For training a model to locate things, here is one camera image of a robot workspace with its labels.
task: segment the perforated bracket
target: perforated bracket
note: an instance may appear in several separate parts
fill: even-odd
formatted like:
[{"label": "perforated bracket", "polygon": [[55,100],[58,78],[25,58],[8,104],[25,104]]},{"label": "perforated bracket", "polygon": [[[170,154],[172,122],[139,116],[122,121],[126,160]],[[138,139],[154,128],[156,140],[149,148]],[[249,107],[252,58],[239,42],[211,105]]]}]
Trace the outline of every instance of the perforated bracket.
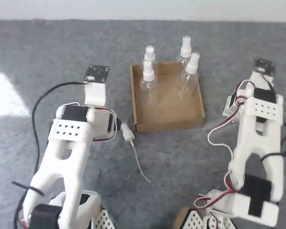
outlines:
[{"label": "perforated bracket", "polygon": [[92,126],[90,123],[55,118],[48,140],[60,139],[74,142],[86,142],[91,131]]},{"label": "perforated bracket", "polygon": [[115,226],[105,209],[101,210],[91,229],[115,229]]},{"label": "perforated bracket", "polygon": [[207,229],[236,229],[234,223],[228,219],[223,218],[221,216],[210,216],[208,217],[208,227]]},{"label": "perforated bracket", "polygon": [[254,97],[251,97],[246,101],[245,112],[247,115],[255,115],[257,117],[283,123],[282,106],[264,100],[256,99]]},{"label": "perforated bracket", "polygon": [[216,219],[213,216],[202,218],[198,211],[193,209],[185,219],[182,229],[236,229],[236,227],[228,218],[221,216],[216,216]]}]

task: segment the hole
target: hole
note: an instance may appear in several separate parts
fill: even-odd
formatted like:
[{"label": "hole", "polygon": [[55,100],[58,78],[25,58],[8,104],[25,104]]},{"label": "hole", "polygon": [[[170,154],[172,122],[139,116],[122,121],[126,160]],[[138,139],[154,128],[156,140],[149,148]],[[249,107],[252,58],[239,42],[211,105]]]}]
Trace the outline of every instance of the hole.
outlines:
[{"label": "hole", "polygon": [[68,159],[68,158],[71,156],[71,153],[72,153],[72,150],[66,149],[66,150],[62,151],[62,152],[58,155],[58,157],[59,157],[59,159],[61,159],[61,160],[66,160],[66,159]]}]

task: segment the white spray nozzle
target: white spray nozzle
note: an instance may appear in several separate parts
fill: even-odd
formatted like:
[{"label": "white spray nozzle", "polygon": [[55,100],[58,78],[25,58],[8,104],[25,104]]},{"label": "white spray nozzle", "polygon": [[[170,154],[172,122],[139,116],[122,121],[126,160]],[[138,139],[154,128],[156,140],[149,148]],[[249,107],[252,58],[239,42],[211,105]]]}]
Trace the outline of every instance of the white spray nozzle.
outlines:
[{"label": "white spray nozzle", "polygon": [[189,74],[195,74],[197,72],[200,54],[192,53],[189,63],[187,64],[185,70]]},{"label": "white spray nozzle", "polygon": [[152,45],[148,45],[146,48],[145,48],[145,55],[144,55],[144,60],[147,61],[152,61],[154,62],[155,61],[155,54],[154,54],[154,47]]},{"label": "white spray nozzle", "polygon": [[184,36],[182,38],[182,47],[180,50],[180,55],[183,58],[189,58],[192,53],[192,47],[191,47],[191,37],[190,36]]},{"label": "white spray nozzle", "polygon": [[153,81],[155,78],[154,77],[153,64],[151,61],[144,61],[143,78],[145,81]]}]

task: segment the cable tie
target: cable tie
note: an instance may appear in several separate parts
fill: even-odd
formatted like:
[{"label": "cable tie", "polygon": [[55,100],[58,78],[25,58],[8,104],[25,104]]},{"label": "cable tie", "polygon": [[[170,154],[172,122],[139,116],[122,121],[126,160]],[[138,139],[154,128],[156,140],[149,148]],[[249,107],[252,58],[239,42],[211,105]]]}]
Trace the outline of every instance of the cable tie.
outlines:
[{"label": "cable tie", "polygon": [[40,191],[39,189],[37,189],[37,188],[35,188],[35,187],[25,186],[25,185],[22,185],[22,184],[20,184],[20,183],[18,183],[18,182],[16,182],[16,181],[12,181],[12,184],[13,184],[13,185],[16,185],[16,186],[18,186],[18,187],[20,187],[20,188],[26,189],[26,190],[29,190],[29,189],[30,189],[30,190],[33,190],[33,191],[37,192],[39,195],[41,195],[42,197],[45,196],[42,191]]}]

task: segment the sunlight patch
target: sunlight patch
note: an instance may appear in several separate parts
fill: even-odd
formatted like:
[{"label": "sunlight patch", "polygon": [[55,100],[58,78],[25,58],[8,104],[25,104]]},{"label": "sunlight patch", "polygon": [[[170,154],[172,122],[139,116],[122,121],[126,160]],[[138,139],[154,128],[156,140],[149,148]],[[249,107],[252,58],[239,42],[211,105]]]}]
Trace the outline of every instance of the sunlight patch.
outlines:
[{"label": "sunlight patch", "polygon": [[5,74],[0,73],[0,116],[30,116],[29,110]]}]

